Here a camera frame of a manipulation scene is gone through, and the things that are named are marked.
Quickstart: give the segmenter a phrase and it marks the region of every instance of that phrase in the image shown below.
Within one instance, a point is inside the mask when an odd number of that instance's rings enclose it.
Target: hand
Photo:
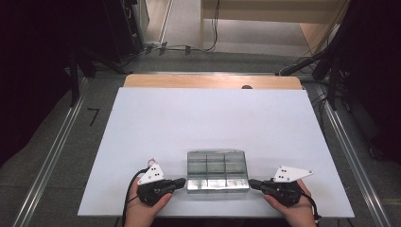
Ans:
[[[136,178],[130,192],[130,200],[135,198],[138,190],[139,178]],[[139,198],[130,201],[127,205],[126,227],[149,227],[156,217],[157,213],[162,210],[171,199],[171,193],[165,194],[156,204],[148,206],[143,204]]]
[[[301,181],[297,181],[298,185],[304,190],[304,192],[311,196],[309,190],[307,190],[305,184]],[[309,200],[301,196],[298,204],[291,207],[285,207],[278,202],[274,197],[265,195],[265,200],[276,210],[280,211],[287,222],[292,227],[310,227],[316,226],[315,219],[313,218],[312,205]]]

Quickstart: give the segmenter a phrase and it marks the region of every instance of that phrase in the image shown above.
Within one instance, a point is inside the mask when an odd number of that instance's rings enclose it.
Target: black stand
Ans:
[[[126,74],[124,70],[118,67],[116,64],[111,61],[105,60],[104,58],[98,56],[94,52],[90,51],[85,47],[71,47],[69,63],[70,63],[70,79],[71,79],[71,107],[74,107],[79,99],[79,84],[78,84],[78,66],[84,77],[86,78],[94,78],[96,74],[96,69],[92,64],[91,60],[96,60],[101,62],[102,64],[108,66],[113,69],[118,74]]]
[[[276,73],[276,76],[289,76],[293,73],[295,73],[298,70],[301,70],[308,66],[309,64],[315,62],[315,61],[320,61],[318,65],[316,66],[315,70],[313,70],[312,77],[315,80],[322,80],[324,79],[325,75],[327,72],[331,69],[331,74],[330,74],[330,82],[329,82],[329,87],[328,87],[328,92],[327,92],[327,101],[330,104],[331,108],[333,111],[335,111],[336,104],[335,104],[335,98],[336,98],[336,87],[337,87],[337,81],[338,77],[340,75],[340,58],[339,55],[336,54],[334,51],[334,47],[328,46],[325,48],[323,51],[319,52],[318,54],[313,55],[312,57],[301,61],[300,63],[290,66],[286,69],[283,69],[283,71],[279,74]]]

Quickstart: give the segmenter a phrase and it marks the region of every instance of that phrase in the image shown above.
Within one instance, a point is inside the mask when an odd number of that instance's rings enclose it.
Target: white tabletop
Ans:
[[[186,178],[186,154],[244,150],[250,179],[278,166],[314,171],[304,182],[327,218],[354,216],[305,91],[120,88],[78,211],[121,216],[132,176],[154,158],[168,179]],[[260,191],[188,195],[176,190],[160,217],[277,218]]]

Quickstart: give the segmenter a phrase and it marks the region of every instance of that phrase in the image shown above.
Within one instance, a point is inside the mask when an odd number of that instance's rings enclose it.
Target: silver container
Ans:
[[[242,150],[189,151],[187,162],[190,194],[247,192],[250,188]]]

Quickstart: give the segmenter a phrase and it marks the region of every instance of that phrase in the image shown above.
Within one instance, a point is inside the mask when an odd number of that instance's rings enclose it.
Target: metal rail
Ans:
[[[318,93],[325,93],[325,89],[320,85],[317,87]],[[325,110],[330,119],[330,122],[334,128],[334,131],[340,141],[340,145],[344,151],[345,157],[348,161],[349,166],[357,180],[357,184],[362,193],[363,198],[368,205],[371,215],[375,221],[376,226],[380,227],[391,227],[389,218],[381,204],[380,198],[375,192],[371,181],[369,180],[368,174],[366,173],[362,163],[357,157],[356,149],[354,148],[350,137],[348,136],[345,128],[342,125],[340,117],[337,112],[334,112],[329,104],[325,104]]]
[[[27,226],[29,224],[30,219],[35,211],[36,206],[41,199],[41,196],[44,192],[44,189],[47,185],[47,182],[50,178],[51,173],[53,172],[54,167],[56,166],[57,160],[60,157],[62,148],[68,135],[70,133],[71,128],[74,125],[74,122],[79,113],[80,107],[82,106],[83,100],[86,97],[86,91],[89,87],[89,81],[87,78],[84,78],[80,84],[80,93],[81,96],[78,99],[77,104],[74,108],[70,108],[67,116],[64,119],[64,122],[61,125],[61,129],[57,134],[57,137],[51,147],[49,153],[47,154],[46,159],[44,160],[44,164],[36,177],[35,182],[30,187],[28,193],[26,194],[26,198],[24,200],[24,204],[21,207],[21,210],[12,224],[13,227],[19,226]]]

